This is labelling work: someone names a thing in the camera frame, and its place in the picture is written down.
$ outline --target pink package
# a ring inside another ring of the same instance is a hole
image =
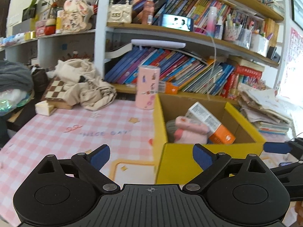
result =
[[[177,129],[175,132],[175,143],[207,144],[207,135],[201,135],[188,130]]]
[[[207,135],[209,132],[207,125],[184,116],[176,118],[176,126],[180,129],[192,131],[201,135]]]

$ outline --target gray blanket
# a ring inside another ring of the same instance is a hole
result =
[[[8,89],[30,91],[34,87],[30,70],[22,63],[0,60],[0,92]]]

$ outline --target pink cylinder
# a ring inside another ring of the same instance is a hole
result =
[[[136,106],[141,109],[154,109],[155,96],[159,89],[160,68],[139,66],[137,79]]]

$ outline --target orange and white box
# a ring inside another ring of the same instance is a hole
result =
[[[186,117],[206,124],[209,129],[209,139],[216,144],[232,144],[234,135],[213,116],[201,103],[196,102],[186,113]]]

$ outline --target yellow box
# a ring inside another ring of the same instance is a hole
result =
[[[195,98],[159,94],[155,100],[153,155],[156,170],[156,184],[184,185],[202,169],[192,157],[193,144],[169,143],[166,122],[186,114],[195,103],[200,102],[236,137],[234,144],[204,145],[213,153],[225,152],[233,158],[243,159],[249,153],[260,155],[263,136],[226,99],[197,95]]]

